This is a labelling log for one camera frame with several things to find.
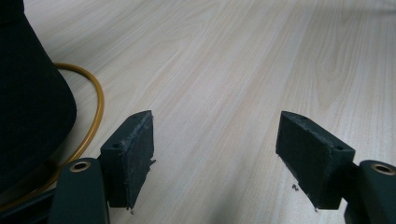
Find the black fabric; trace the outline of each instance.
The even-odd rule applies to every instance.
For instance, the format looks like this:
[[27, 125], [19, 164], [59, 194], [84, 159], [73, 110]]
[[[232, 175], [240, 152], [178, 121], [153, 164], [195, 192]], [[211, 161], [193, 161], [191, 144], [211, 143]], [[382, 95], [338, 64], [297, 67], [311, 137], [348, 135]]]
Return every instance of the black fabric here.
[[0, 23], [0, 192], [46, 160], [76, 119], [67, 83], [15, 2], [14, 20]]
[[23, 16], [22, 0], [0, 0], [0, 25]]

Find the wooden floor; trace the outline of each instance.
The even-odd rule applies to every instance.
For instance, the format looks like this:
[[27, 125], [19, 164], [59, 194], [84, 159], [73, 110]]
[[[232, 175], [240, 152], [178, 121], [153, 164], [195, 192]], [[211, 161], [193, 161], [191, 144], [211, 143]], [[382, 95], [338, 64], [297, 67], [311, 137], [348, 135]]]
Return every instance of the wooden floor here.
[[[280, 111], [303, 114], [396, 164], [394, 0], [25, 0], [55, 62], [101, 82], [104, 119], [85, 157], [152, 110], [155, 153], [134, 208], [112, 223], [343, 223], [316, 211], [275, 154]], [[63, 72], [87, 132], [92, 84]]]

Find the bolt hole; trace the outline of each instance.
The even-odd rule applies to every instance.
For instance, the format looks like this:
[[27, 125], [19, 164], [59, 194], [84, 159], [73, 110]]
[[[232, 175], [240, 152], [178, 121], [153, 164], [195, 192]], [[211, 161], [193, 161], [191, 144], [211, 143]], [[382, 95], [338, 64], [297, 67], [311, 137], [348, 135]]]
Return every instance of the bolt hole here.
[[70, 167], [70, 171], [73, 173], [77, 173], [77, 172], [81, 172], [81, 171], [85, 171], [88, 168], [90, 168], [91, 163], [88, 161], [80, 161], [75, 163], [74, 165], [72, 165]]
[[396, 175], [393, 169], [382, 164], [373, 164], [372, 168], [383, 175]]
[[81, 170], [81, 169], [84, 169], [85, 167], [87, 167], [87, 164], [86, 163], [78, 163], [78, 164], [76, 164], [75, 165], [75, 169], [76, 170]]

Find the wood grain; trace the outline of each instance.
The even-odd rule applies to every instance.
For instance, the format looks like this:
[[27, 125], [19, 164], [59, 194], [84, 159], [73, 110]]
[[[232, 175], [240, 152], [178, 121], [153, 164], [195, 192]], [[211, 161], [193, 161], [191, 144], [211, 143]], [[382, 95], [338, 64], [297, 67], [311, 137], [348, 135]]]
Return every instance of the wood grain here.
[[[395, 164], [396, 3], [390, 0], [29, 0], [26, 14], [55, 62], [94, 73], [104, 120], [84, 154], [151, 109], [157, 162], [134, 215], [112, 223], [343, 223], [315, 211], [275, 154], [281, 110], [306, 115]], [[88, 130], [93, 87], [64, 73]]]

